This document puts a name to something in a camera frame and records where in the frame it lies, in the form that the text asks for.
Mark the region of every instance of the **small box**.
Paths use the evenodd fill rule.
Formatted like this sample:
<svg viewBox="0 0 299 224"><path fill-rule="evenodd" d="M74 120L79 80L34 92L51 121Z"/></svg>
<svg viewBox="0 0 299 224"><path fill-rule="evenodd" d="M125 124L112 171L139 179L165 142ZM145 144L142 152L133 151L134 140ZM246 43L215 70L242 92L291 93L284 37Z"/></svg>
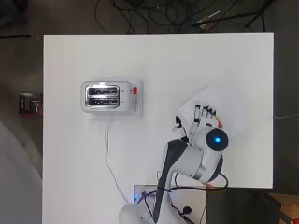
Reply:
<svg viewBox="0 0 299 224"><path fill-rule="evenodd" d="M20 93L19 114L30 116L42 116L43 93Z"/></svg>

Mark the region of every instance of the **blue light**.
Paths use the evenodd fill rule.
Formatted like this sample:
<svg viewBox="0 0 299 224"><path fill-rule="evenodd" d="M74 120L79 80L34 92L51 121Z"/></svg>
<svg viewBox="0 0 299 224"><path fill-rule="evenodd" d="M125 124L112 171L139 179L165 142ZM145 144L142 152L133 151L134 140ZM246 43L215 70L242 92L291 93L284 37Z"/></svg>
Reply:
<svg viewBox="0 0 299 224"><path fill-rule="evenodd" d="M215 138L214 138L214 141L215 141L216 143L219 143L219 142L221 141L221 139L220 139L219 137L215 137Z"/></svg>

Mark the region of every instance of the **white table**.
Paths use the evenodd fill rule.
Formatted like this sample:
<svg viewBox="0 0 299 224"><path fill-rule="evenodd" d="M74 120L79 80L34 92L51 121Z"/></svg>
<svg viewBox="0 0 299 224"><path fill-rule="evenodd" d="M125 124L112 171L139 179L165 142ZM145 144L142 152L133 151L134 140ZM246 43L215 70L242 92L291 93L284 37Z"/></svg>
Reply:
<svg viewBox="0 0 299 224"><path fill-rule="evenodd" d="M211 83L237 87L249 107L250 127L224 153L230 186L272 187L272 34L45 35L44 45L44 224L118 223L107 122L79 103L81 83L101 77L144 82L143 118L110 129L109 163L130 201L134 184L157 183L179 105Z"/></svg>

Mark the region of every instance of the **white cable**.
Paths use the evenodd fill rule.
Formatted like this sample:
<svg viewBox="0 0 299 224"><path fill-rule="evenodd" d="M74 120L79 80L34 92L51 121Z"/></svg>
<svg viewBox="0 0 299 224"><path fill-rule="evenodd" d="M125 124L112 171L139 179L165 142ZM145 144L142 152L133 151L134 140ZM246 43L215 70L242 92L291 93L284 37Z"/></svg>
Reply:
<svg viewBox="0 0 299 224"><path fill-rule="evenodd" d="M274 119L287 119L287 118L296 117L296 116L299 116L299 113L291 114L291 115L287 115L287 116L282 116L282 117L273 117L273 118Z"/></svg>
<svg viewBox="0 0 299 224"><path fill-rule="evenodd" d="M110 128L110 124L111 124L112 120L110 120L107 124L107 127L106 127L106 130L105 130L105 145L106 145L106 165L107 165L107 168L109 169L109 171L111 172L112 176L113 176L113 179L114 179L114 182L115 182L115 186L116 188L118 189L119 193L121 194L122 198L125 200L125 202L127 204L129 204L129 201L125 198L124 194L122 193L120 187L119 187L119 184L118 184L118 181L116 180L116 177L114 176L113 174L113 171L108 163L108 155L109 155L109 128Z"/></svg>

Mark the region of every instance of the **red button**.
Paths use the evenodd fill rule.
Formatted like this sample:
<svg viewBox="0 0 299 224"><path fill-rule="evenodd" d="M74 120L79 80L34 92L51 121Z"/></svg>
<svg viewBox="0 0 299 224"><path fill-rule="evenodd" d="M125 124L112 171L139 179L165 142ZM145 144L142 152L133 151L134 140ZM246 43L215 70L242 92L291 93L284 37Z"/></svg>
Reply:
<svg viewBox="0 0 299 224"><path fill-rule="evenodd" d="M133 87L133 94L137 95L138 94L138 88L137 87Z"/></svg>

